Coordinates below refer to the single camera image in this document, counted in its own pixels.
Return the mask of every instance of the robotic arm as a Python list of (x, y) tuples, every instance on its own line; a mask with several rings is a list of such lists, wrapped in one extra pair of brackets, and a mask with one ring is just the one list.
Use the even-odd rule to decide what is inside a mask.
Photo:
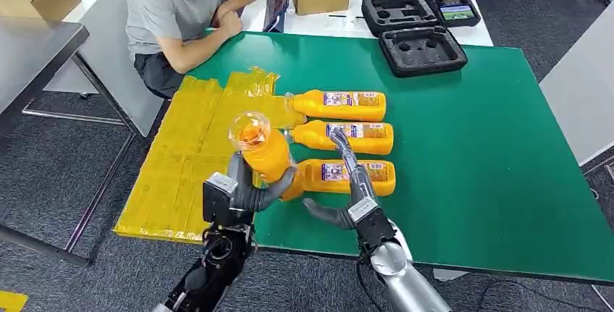
[(369, 257), (373, 270), (386, 284), (395, 312), (450, 312), (450, 306), (413, 267), (403, 233), (375, 202), (375, 192), (364, 166), (356, 161), (348, 139), (335, 128), (330, 138), (341, 153), (350, 175), (350, 203), (343, 208), (322, 207), (307, 198), (303, 204), (316, 218), (342, 229), (355, 228), (361, 257)]
[[(358, 164), (348, 139), (335, 128), (330, 138), (337, 145), (350, 174), (350, 202), (327, 208), (310, 198), (309, 213), (342, 229), (355, 229), (361, 257), (367, 258), (386, 284), (395, 312), (450, 312), (429, 282), (413, 267), (403, 233), (375, 202), (376, 196), (364, 166)], [(232, 156), (228, 175), (214, 173), (203, 184), (203, 218), (211, 226), (203, 232), (203, 253), (153, 312), (214, 311), (240, 276), (251, 254), (253, 216), (263, 211), (292, 184), (290, 167), (267, 189), (252, 185), (252, 169), (240, 153)]]
[(234, 153), (227, 175), (215, 172), (208, 178), (203, 184), (203, 219), (211, 226), (203, 232), (201, 257), (152, 312), (214, 311), (252, 252), (253, 215), (281, 197), (295, 173), (290, 167), (278, 182), (257, 188), (251, 167)]

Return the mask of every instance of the bottle cap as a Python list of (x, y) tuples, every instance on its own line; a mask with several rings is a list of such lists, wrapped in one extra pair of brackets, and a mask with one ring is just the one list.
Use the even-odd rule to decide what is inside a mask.
[(294, 110), (294, 94), (286, 93), (284, 95), (284, 105), (287, 111), (295, 111)]
[(284, 137), (288, 143), (294, 143), (294, 130), (284, 130)]
[(266, 142), (271, 123), (257, 111), (239, 114), (228, 129), (228, 139), (241, 151), (251, 151)]

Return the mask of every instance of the dark pants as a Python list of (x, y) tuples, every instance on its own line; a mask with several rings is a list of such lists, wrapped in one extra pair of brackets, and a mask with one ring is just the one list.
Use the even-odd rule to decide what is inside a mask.
[(136, 54), (134, 67), (147, 89), (162, 98), (172, 98), (183, 80), (183, 75), (171, 67), (161, 51), (157, 54)]

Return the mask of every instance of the plastic bottle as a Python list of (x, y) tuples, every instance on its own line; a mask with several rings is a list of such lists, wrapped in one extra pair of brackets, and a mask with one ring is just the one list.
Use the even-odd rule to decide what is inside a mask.
[[(267, 184), (279, 180), (284, 171), (294, 164), (284, 135), (279, 130), (271, 130), (269, 120), (258, 112), (249, 111), (236, 117), (228, 137)], [(295, 174), (292, 186), (282, 199), (296, 198), (303, 192), (299, 174)]]
[(392, 125), (383, 122), (323, 122), (313, 120), (286, 131), (290, 142), (301, 143), (312, 149), (333, 151), (335, 144), (329, 133), (333, 127), (340, 127), (350, 141), (355, 153), (377, 155), (390, 154), (394, 142)]
[(374, 91), (286, 93), (286, 104), (289, 109), (318, 118), (379, 122), (386, 114), (386, 95)]
[[(358, 160), (363, 164), (378, 196), (388, 196), (397, 184), (395, 165), (383, 160)], [(343, 160), (309, 159), (296, 165), (305, 191), (324, 193), (350, 193), (350, 180)]]

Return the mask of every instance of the green table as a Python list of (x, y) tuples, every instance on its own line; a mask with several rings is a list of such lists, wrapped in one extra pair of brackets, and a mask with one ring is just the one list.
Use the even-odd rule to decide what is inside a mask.
[[(382, 91), (395, 146), (373, 157), (395, 164), (397, 187), (380, 201), (418, 263), (614, 284), (614, 236), (522, 51), (464, 49), (461, 71), (397, 79), (375, 39), (242, 33), (191, 74), (223, 84), (231, 71), (259, 66), (281, 75), (278, 94)], [(298, 161), (338, 159), (299, 145), (292, 152)], [(353, 232), (312, 219), (300, 201), (257, 215), (256, 239), (261, 248), (358, 253)]]

